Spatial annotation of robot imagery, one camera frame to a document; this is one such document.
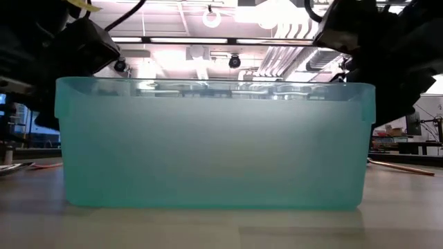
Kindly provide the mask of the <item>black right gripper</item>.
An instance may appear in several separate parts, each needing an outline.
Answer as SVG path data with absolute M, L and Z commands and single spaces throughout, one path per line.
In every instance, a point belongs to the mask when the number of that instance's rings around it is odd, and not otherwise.
M 376 127 L 414 113 L 413 104 L 435 83 L 434 48 L 358 48 L 348 55 L 348 80 L 375 87 Z

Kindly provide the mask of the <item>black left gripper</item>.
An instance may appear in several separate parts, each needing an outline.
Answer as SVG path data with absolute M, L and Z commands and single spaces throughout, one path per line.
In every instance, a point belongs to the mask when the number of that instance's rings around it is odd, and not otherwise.
M 32 86 L 16 93 L 18 101 L 38 112 L 35 124 L 60 130 L 55 117 L 55 81 L 69 74 L 69 59 L 53 48 L 66 21 L 0 20 L 0 76 Z

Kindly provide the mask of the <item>teal translucent plastic bin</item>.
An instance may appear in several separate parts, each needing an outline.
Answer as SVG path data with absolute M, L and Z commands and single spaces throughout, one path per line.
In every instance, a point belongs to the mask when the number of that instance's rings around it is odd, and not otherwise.
M 362 200 L 371 84 L 63 77 L 74 205 L 346 210 Z

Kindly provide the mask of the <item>black computer monitor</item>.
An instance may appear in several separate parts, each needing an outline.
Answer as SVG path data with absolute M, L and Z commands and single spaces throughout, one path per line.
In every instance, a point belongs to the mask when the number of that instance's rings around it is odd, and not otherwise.
M 406 133 L 409 136 L 420 136 L 422 134 L 419 112 L 414 112 L 406 116 Z

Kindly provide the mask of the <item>black background desk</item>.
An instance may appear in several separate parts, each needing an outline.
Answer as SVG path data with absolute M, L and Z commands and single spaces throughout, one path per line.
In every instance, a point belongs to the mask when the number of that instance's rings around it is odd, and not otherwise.
M 418 149 L 422 148 L 422 155 L 427 156 L 428 147 L 441 147 L 443 143 L 440 142 L 398 142 L 397 148 L 400 154 L 415 154 L 418 155 Z

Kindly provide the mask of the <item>wooden stick on table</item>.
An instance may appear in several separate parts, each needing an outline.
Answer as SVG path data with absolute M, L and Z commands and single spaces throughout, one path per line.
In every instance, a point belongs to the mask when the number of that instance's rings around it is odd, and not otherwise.
M 367 161 L 369 163 L 374 164 L 374 165 L 378 165 L 378 166 L 382 166 L 382 167 L 387 167 L 387 168 L 390 168 L 390 169 L 396 169 L 396 170 L 400 170 L 400 171 L 404 171 L 404 172 L 409 172 L 409 173 L 413 173 L 413 174 L 424 175 L 424 176 L 435 176 L 435 173 L 429 172 L 429 171 L 426 171 L 426 170 L 423 170 L 423 169 L 416 169 L 416 168 L 412 168 L 412 167 L 395 165 L 395 164 L 392 164 L 392 163 L 384 163 L 384 162 L 372 160 L 371 158 L 367 158 Z

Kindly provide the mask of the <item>yellow tag label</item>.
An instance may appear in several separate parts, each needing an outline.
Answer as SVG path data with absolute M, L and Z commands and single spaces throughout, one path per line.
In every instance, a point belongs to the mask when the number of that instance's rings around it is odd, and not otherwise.
M 102 10 L 102 8 L 94 6 L 91 3 L 87 3 L 87 0 L 66 0 L 66 1 L 75 7 L 78 7 L 80 9 L 84 9 L 89 12 L 98 12 L 98 11 Z

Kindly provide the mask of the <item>black-framed glass window wall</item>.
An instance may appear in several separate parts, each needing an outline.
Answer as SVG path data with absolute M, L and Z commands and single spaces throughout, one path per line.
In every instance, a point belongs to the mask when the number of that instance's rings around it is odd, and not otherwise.
M 38 114 L 0 93 L 0 146 L 59 148 L 60 133 L 37 125 Z

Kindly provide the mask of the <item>orange-handled silver spoon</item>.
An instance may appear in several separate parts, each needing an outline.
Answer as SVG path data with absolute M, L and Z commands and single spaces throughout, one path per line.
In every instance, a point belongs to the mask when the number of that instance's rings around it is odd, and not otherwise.
M 38 169 L 51 169 L 56 167 L 62 167 L 63 163 L 53 163 L 53 164 L 47 164 L 47 165 L 39 165 L 39 164 L 32 164 L 30 168 L 32 170 L 38 170 Z

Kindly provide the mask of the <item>silver ventilation duct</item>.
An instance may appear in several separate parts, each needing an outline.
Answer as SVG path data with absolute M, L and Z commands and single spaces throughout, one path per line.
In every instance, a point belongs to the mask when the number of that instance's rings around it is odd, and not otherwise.
M 341 54 L 335 50 L 318 49 L 306 63 L 307 71 L 324 70 L 330 62 L 333 62 Z

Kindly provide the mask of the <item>black overhead frame light bar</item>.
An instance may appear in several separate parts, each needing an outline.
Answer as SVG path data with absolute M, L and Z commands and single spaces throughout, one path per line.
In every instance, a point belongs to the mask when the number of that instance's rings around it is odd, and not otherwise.
M 238 37 L 112 37 L 117 44 L 220 45 L 220 46 L 313 46 L 312 39 L 238 38 Z

